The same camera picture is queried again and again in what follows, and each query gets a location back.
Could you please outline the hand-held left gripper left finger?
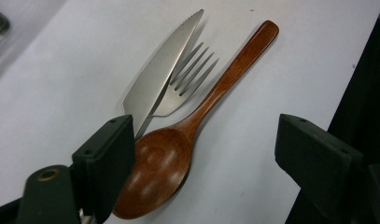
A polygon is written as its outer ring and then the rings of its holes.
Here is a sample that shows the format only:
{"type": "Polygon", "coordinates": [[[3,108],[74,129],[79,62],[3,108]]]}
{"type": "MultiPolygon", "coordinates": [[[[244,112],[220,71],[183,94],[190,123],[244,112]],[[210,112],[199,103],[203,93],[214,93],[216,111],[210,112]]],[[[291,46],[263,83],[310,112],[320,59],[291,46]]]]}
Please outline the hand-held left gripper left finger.
{"type": "Polygon", "coordinates": [[[109,120],[72,155],[78,203],[104,223],[112,213],[135,162],[131,115],[109,120]]]}

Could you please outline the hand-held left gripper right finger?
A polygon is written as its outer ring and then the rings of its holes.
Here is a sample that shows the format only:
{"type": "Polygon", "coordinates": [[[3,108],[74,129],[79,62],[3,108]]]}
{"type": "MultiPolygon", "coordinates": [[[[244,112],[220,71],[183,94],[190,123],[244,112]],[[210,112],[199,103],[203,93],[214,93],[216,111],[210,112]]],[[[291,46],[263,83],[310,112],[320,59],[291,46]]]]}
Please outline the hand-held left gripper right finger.
{"type": "Polygon", "coordinates": [[[363,155],[309,120],[279,116],[275,161],[300,187],[288,222],[339,222],[363,155]]]}

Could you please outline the brown wooden spoon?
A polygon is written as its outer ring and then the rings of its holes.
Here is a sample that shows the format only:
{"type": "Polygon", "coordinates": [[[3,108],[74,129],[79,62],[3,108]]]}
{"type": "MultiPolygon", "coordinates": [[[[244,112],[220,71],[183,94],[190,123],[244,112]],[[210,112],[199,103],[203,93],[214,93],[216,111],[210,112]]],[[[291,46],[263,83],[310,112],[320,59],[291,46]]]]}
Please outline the brown wooden spoon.
{"type": "Polygon", "coordinates": [[[189,171],[195,136],[202,121],[278,33],[274,22],[264,21],[192,113],[136,141],[135,164],[113,209],[115,216],[122,219],[144,216],[173,196],[189,171]]]}

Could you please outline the steel fork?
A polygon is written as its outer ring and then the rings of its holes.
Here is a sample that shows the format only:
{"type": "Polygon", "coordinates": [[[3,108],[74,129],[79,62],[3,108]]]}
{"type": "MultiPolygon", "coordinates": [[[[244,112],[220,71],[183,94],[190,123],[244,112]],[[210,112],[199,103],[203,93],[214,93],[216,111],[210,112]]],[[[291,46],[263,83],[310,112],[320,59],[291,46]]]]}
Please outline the steel fork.
{"type": "Polygon", "coordinates": [[[179,109],[218,63],[218,59],[212,61],[213,57],[214,52],[209,51],[204,43],[200,43],[180,60],[169,78],[160,103],[151,111],[149,117],[167,117],[179,109]]]}

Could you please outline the steel table knife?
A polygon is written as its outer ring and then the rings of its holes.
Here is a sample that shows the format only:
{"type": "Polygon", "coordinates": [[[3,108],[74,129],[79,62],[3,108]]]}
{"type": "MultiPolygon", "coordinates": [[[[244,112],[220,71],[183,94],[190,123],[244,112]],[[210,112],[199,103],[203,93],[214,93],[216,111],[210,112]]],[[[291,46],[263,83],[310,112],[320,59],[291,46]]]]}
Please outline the steel table knife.
{"type": "Polygon", "coordinates": [[[149,115],[160,103],[173,70],[178,66],[204,11],[200,9],[182,22],[155,52],[123,100],[126,115],[133,116],[134,137],[140,138],[149,115]]]}

